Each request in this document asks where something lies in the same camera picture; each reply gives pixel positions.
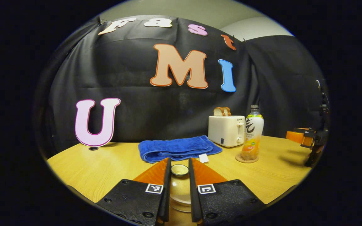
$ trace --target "pink letter u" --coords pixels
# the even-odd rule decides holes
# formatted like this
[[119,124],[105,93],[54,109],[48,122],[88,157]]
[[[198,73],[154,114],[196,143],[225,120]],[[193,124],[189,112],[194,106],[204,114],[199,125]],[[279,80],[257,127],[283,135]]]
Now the pink letter u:
[[75,119],[76,138],[86,146],[100,147],[107,144],[114,134],[114,114],[115,107],[121,103],[117,98],[106,98],[100,102],[103,106],[103,120],[101,131],[98,134],[89,132],[89,114],[90,109],[95,106],[94,100],[81,100],[76,104],[78,109]]

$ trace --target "white paper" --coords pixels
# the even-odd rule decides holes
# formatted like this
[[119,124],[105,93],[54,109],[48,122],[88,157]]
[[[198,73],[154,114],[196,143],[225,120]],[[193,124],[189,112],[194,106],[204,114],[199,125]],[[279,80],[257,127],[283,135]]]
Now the white paper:
[[209,159],[207,158],[207,154],[203,153],[199,155],[199,160],[201,163],[208,163]]

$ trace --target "white toaster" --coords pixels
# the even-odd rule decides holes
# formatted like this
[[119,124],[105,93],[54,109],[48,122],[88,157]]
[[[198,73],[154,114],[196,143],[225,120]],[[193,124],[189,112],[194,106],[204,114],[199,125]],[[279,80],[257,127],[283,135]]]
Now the white toaster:
[[244,116],[209,116],[207,137],[224,147],[234,147],[244,142]]

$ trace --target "plastic bottle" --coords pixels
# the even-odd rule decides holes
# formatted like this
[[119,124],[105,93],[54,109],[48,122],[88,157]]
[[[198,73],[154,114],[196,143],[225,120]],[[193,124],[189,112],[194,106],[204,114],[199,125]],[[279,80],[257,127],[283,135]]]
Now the plastic bottle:
[[263,117],[258,105],[251,105],[251,112],[245,120],[245,140],[241,157],[247,163],[258,160],[259,144],[263,131]]

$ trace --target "blue letter i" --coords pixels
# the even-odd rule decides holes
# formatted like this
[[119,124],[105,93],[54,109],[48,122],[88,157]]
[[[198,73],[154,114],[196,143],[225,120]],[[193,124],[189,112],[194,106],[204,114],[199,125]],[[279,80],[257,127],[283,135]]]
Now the blue letter i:
[[229,93],[235,92],[236,88],[233,83],[233,73],[231,72],[233,64],[226,60],[219,60],[219,63],[223,69],[223,84],[221,86],[222,90]]

